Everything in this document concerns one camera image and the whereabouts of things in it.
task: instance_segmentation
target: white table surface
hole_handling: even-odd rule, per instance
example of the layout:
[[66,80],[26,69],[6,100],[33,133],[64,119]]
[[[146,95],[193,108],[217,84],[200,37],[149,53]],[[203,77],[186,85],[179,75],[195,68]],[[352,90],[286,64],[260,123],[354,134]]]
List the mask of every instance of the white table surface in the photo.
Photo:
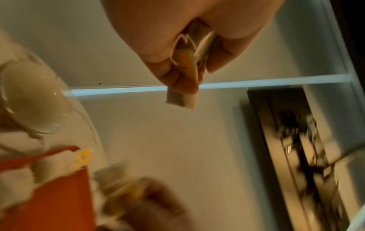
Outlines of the white table surface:
[[[24,53],[23,47],[14,43],[6,33],[0,31],[0,65],[24,58],[27,58],[27,55]],[[69,91],[69,88],[63,83],[61,78],[58,77],[57,81],[63,90]],[[107,166],[106,155],[98,134],[84,107],[75,97],[67,97],[67,100],[72,110],[67,116],[64,126],[56,133],[44,134],[43,136],[50,145],[49,150],[72,145],[78,146],[81,149],[90,148],[92,150],[92,160],[88,165],[90,176],[96,170]],[[0,133],[0,141],[4,145],[16,148],[22,152],[42,154],[37,153],[37,150],[40,148],[40,143],[35,139],[28,138],[28,135],[24,132]],[[16,155],[0,150],[0,161],[21,157],[22,155],[20,154]],[[91,180],[90,186],[93,194],[94,209],[99,210],[102,199],[97,192],[95,182]]]

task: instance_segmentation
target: white cup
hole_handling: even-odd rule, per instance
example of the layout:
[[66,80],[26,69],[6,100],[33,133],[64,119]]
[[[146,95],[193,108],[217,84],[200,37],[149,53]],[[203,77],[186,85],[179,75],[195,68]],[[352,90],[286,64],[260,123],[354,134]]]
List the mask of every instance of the white cup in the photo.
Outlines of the white cup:
[[[29,60],[9,62],[0,68],[0,132],[23,131],[48,144],[42,133],[61,128],[70,106],[48,67]],[[0,149],[17,151],[0,143]]]

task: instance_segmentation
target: hand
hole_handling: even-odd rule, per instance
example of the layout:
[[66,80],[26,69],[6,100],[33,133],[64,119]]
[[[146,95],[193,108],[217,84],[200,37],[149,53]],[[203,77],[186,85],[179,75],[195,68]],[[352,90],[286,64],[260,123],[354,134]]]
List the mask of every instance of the hand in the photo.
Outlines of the hand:
[[161,183],[143,178],[144,199],[127,199],[122,220],[136,231],[192,231],[188,214],[179,200]]
[[221,40],[206,69],[214,72],[237,56],[274,16],[284,0],[102,0],[119,36],[140,56],[163,84],[183,94],[198,92],[198,84],[181,76],[170,62],[177,35],[195,18],[209,25]]

